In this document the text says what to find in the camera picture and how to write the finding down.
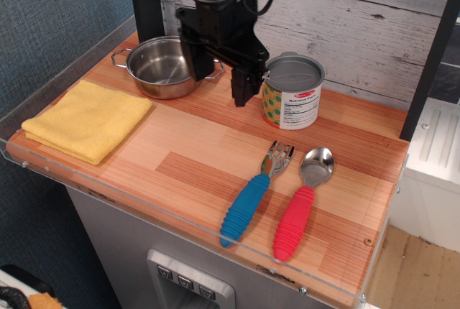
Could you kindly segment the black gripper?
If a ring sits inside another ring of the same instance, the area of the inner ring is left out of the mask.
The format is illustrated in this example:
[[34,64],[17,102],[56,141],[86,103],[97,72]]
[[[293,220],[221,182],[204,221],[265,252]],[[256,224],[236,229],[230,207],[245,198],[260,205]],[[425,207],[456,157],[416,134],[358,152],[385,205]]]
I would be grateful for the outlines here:
[[198,2],[194,9],[176,10],[190,74],[197,82],[212,74],[215,57],[235,67],[231,90],[236,107],[256,96],[267,78],[269,53],[254,33],[257,8],[258,0],[232,0],[227,5]]

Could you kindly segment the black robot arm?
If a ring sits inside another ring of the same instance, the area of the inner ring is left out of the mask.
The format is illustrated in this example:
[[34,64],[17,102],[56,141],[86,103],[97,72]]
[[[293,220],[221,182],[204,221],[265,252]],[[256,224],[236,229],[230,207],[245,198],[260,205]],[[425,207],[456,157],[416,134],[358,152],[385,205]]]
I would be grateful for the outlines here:
[[214,71],[214,60],[231,66],[234,103],[243,107],[255,95],[267,72],[269,52],[254,33],[260,9],[258,0],[194,0],[195,7],[179,8],[180,43],[191,75],[203,80]]

